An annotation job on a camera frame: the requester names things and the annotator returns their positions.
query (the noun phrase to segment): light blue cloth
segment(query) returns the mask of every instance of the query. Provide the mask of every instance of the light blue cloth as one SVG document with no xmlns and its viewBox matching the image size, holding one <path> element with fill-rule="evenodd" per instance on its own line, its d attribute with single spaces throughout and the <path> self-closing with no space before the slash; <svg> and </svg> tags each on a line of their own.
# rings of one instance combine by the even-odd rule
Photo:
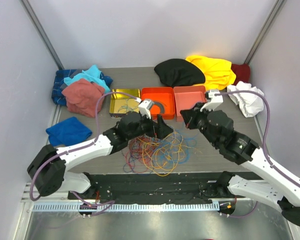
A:
<svg viewBox="0 0 300 240">
<path fill-rule="evenodd" d="M 87 71 L 82 70 L 81 73 L 78 73 L 77 75 L 75 75 L 73 78 L 71 77 L 65 77 L 64 78 L 64 83 L 66 85 L 71 85 L 76 81 L 79 81 L 80 79 L 85 79 L 88 82 L 92 82 L 95 84 L 98 84 L 99 86 L 104 88 L 104 93 L 109 93 L 110 92 L 110 88 L 106 85 L 106 82 L 102 79 L 100 79 L 100 74 L 101 71 L 97 68 L 96 65 L 92 65 Z"/>
</svg>

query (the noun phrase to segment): salmon pink cloth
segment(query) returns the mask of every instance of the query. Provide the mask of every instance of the salmon pink cloth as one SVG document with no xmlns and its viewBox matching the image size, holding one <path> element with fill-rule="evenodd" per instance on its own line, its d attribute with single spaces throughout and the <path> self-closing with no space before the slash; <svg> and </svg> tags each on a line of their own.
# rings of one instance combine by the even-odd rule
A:
<svg viewBox="0 0 300 240">
<path fill-rule="evenodd" d="M 102 86 L 84 78 L 72 83 L 62 91 L 69 112 L 91 118 L 96 117 L 96 104 L 104 93 L 105 89 Z M 101 110 L 103 101 L 104 99 L 99 103 L 98 112 Z"/>
</svg>

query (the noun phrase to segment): yellow tray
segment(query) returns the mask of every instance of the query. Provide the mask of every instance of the yellow tray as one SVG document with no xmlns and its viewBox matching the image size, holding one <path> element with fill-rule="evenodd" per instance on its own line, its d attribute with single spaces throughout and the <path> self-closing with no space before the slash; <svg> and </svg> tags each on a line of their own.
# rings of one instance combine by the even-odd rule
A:
<svg viewBox="0 0 300 240">
<path fill-rule="evenodd" d="M 127 93 L 137 98 L 140 98 L 141 91 L 138 88 L 116 88 L 112 92 Z M 131 97 L 117 93 L 111 95 L 109 114 L 114 118 L 121 118 L 127 112 L 139 112 L 138 103 Z"/>
</svg>

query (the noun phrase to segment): orange tray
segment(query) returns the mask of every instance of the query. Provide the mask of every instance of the orange tray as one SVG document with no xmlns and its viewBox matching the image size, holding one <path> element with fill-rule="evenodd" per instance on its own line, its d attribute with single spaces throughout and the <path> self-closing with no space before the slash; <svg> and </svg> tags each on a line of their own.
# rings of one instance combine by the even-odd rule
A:
<svg viewBox="0 0 300 240">
<path fill-rule="evenodd" d="M 172 87 L 145 87 L 141 90 L 141 99 L 151 99 L 163 105 L 164 113 L 160 113 L 160 108 L 154 105 L 151 110 L 151 117 L 157 119 L 161 114 L 163 119 L 170 120 L 175 118 L 175 96 Z"/>
<path fill-rule="evenodd" d="M 205 86 L 175 86 L 173 91 L 177 122 L 184 120 L 180 114 L 181 110 L 191 109 L 198 102 L 207 102 Z"/>
</svg>

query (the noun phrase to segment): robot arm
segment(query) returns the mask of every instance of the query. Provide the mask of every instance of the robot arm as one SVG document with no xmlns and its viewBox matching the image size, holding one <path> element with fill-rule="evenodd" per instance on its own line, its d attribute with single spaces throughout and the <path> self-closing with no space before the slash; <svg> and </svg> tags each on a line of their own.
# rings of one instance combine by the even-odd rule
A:
<svg viewBox="0 0 300 240">
<path fill-rule="evenodd" d="M 44 146 L 27 169 L 40 196 L 46 197 L 58 190 L 91 196 L 95 193 L 95 183 L 90 180 L 90 175 L 72 173 L 70 169 L 91 159 L 114 154 L 127 147 L 129 140 L 144 134 L 159 139 L 171 134 L 173 129 L 165 124 L 161 115 L 158 115 L 157 122 L 151 119 L 153 105 L 153 101 L 145 99 L 138 106 L 139 113 L 128 112 L 97 139 L 66 147 Z"/>
<path fill-rule="evenodd" d="M 217 184 L 233 195 L 245 196 L 273 207 L 290 222 L 300 226 L 300 178 L 289 172 L 248 136 L 234 130 L 234 122 L 223 111 L 215 110 L 223 100 L 219 91 L 209 91 L 208 103 L 197 103 L 180 111 L 186 127 L 199 129 L 210 144 L 227 160 L 258 174 L 269 184 L 246 180 L 223 172 Z"/>
</svg>

